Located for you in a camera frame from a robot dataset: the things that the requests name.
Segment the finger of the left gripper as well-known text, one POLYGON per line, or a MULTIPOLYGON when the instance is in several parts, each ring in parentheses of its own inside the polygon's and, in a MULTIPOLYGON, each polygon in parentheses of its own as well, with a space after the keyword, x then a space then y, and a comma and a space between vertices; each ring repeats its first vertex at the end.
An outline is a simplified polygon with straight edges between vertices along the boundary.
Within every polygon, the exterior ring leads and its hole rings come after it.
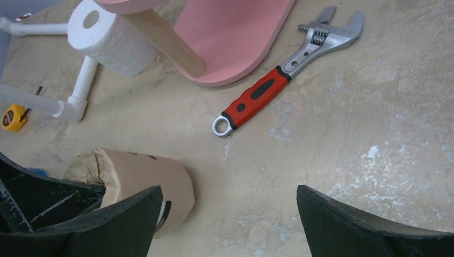
POLYGON ((101 205, 105 186, 38 175, 1 155, 1 232, 35 232, 101 205))

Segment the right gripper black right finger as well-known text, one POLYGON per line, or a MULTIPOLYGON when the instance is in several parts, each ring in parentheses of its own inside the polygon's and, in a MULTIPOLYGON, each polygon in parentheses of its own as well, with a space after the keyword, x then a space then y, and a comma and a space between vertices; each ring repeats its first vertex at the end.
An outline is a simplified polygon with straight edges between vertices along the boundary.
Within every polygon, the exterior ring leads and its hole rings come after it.
POLYGON ((453 233, 387 220, 300 185, 296 201, 312 256, 453 256, 453 233))

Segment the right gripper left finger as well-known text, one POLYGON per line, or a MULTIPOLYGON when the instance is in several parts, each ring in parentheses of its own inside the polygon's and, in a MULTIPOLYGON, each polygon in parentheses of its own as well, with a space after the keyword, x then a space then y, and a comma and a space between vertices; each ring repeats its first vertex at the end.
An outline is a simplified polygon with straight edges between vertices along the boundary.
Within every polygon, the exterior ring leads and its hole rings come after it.
POLYGON ((1 256, 147 256, 163 195, 151 186, 33 233, 1 233, 1 256))

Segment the brown paper roll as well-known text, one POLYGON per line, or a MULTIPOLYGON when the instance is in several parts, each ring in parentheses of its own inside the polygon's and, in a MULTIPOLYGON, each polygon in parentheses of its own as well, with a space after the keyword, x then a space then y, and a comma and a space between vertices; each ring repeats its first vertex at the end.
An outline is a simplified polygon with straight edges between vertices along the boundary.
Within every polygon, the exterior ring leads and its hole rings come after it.
POLYGON ((163 200, 154 233, 161 238, 184 222, 194 204, 192 180, 178 161, 161 156, 95 148, 82 152, 67 167, 65 180, 106 187, 101 207, 160 186, 163 200))

